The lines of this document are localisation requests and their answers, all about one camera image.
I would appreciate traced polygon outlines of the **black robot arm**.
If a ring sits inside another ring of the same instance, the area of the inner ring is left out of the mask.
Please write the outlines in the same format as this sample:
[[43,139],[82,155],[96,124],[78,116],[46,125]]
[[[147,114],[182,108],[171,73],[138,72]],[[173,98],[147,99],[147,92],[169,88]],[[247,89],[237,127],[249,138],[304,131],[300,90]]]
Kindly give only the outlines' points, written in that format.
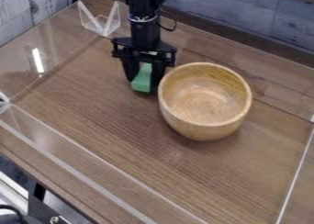
[[120,59],[134,91],[155,92],[166,69],[175,65],[177,48],[161,38],[161,30],[174,32],[161,23],[165,0],[126,0],[130,23],[129,38],[112,39],[112,56]]

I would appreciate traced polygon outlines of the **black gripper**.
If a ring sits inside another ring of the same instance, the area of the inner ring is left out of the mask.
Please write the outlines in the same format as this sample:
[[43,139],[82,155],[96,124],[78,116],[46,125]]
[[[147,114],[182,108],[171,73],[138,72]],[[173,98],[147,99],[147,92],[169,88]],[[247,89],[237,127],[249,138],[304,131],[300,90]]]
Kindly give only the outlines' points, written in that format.
[[177,48],[162,40],[151,48],[141,48],[133,44],[131,38],[114,38],[112,56],[120,59],[130,82],[138,75],[141,62],[153,63],[151,91],[155,92],[166,72],[166,66],[175,65]]

